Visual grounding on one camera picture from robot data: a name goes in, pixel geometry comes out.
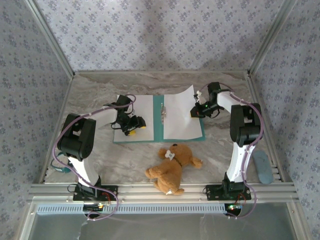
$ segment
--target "open binder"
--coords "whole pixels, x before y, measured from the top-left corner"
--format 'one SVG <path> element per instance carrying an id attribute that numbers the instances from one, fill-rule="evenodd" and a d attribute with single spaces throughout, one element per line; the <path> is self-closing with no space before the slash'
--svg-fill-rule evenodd
<path id="1" fill-rule="evenodd" d="M 178 94 L 136 95 L 134 114 L 143 117 L 146 128 L 137 128 L 136 134 L 130 136 L 117 129 L 113 142 L 204 141 L 206 136 L 202 119 L 191 118 L 190 115 L 195 102 L 193 85 Z"/>

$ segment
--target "wall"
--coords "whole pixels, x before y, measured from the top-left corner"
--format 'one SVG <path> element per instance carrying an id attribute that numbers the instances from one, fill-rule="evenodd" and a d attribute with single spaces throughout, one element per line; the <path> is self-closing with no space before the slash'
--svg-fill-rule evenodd
<path id="1" fill-rule="evenodd" d="M 298 0 L 257 71 L 275 133 L 315 239 L 320 239 L 320 2 Z"/>
<path id="2" fill-rule="evenodd" d="M 23 0 L 0 1 L 0 239 L 39 178 L 68 78 Z"/>
<path id="3" fill-rule="evenodd" d="M 246 70 L 283 0 L 37 0 L 74 71 Z"/>

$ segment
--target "blue sponge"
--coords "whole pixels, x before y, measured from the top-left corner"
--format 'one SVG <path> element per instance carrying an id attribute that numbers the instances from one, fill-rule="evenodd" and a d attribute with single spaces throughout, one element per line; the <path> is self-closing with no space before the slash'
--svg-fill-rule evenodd
<path id="1" fill-rule="evenodd" d="M 260 182 L 263 184 L 271 184 L 274 181 L 274 176 L 268 155 L 264 151 L 257 150 L 253 151 L 252 156 Z"/>

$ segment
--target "gray marble surface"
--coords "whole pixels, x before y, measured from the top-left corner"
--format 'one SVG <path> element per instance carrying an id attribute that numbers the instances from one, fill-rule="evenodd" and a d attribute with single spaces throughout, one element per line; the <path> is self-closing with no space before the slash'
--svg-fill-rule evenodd
<path id="1" fill-rule="evenodd" d="M 114 102 L 118 94 L 164 95 L 177 94 L 190 85 L 195 90 L 210 82 L 221 82 L 234 88 L 237 96 L 251 101 L 247 82 L 240 76 L 216 72 L 203 73 L 86 73 L 77 74 L 66 102 L 63 122 L 69 113 L 83 114 Z M 193 154 L 203 160 L 202 169 L 187 166 L 183 169 L 182 182 L 219 183 L 227 171 L 233 142 L 229 133 L 230 114 L 221 111 L 215 119 L 204 119 L 206 141 L 188 142 Z M 87 161 L 92 161 L 103 183 L 148 183 L 145 169 L 161 162 L 159 148 L 168 148 L 170 143 L 126 143 L 114 144 L 114 132 L 106 125 L 95 132 L 94 147 Z M 267 146 L 261 140 L 257 149 L 267 154 Z M 60 173 L 48 168 L 46 183 L 72 183 L 72 173 Z M 251 159 L 248 182 L 258 182 L 256 169 Z"/>

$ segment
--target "white tag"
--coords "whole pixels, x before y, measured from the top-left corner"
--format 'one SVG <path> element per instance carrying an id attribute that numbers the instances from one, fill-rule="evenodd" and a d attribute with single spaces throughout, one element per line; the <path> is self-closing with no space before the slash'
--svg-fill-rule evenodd
<path id="1" fill-rule="evenodd" d="M 166 158 L 170 159 L 170 161 L 172 161 L 172 159 L 174 159 L 175 154 L 172 153 L 170 150 L 166 151 L 166 154 L 164 155 Z"/>

